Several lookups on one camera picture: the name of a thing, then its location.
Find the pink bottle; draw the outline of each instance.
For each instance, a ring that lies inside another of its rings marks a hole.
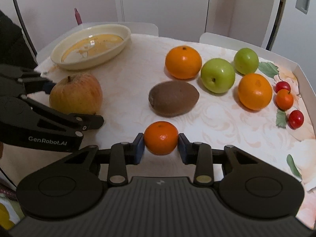
[[[75,8],[75,17],[76,17],[78,25],[81,25],[82,24],[82,20],[81,20],[79,12],[77,11],[77,8]]]

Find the person's arm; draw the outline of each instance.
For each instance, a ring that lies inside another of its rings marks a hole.
[[[37,63],[29,50],[22,30],[0,11],[0,64],[34,69]]]

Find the robotic claw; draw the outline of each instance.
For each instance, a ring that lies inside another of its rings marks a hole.
[[[235,146],[215,150],[180,133],[181,160],[196,165],[193,182],[129,182],[126,165],[141,162],[143,134],[110,149],[78,150],[82,131],[100,128],[103,118],[64,115],[27,97],[48,94],[53,86],[32,70],[0,65],[0,141],[72,152],[19,183],[26,217],[9,232],[0,228],[0,236],[313,236],[295,218],[304,198],[301,184]],[[98,178],[101,164],[109,165],[107,181]],[[214,181],[213,164],[222,165],[221,181]]]

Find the cream ceramic dish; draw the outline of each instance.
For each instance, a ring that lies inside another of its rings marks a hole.
[[[92,68],[118,55],[130,38],[130,29],[123,25],[89,27],[62,40],[52,51],[51,60],[67,70]]]

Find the red cherry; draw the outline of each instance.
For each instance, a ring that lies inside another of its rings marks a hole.
[[[281,81],[276,84],[276,93],[278,93],[281,89],[286,89],[289,92],[291,91],[291,86],[288,82]]]
[[[299,110],[292,111],[288,121],[291,128],[298,129],[304,123],[304,115]]]

